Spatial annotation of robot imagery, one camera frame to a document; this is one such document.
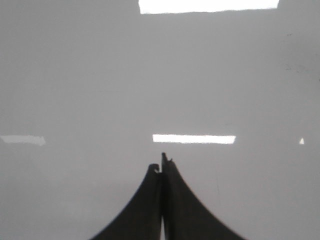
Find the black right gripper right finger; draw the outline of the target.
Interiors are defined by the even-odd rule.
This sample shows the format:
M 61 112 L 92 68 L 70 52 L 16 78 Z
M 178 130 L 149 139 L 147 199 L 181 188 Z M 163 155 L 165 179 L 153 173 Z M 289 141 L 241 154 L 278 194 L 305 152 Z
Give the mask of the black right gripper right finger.
M 167 240 L 243 240 L 214 216 L 182 178 L 175 162 L 161 154 L 162 216 Z

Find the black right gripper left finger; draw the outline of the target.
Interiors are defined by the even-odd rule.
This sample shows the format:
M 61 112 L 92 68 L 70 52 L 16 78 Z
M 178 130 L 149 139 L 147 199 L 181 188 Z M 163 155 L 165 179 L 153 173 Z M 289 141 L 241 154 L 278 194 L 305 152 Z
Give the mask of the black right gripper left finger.
M 152 163 L 126 206 L 93 240 L 159 240 L 161 238 L 162 174 Z

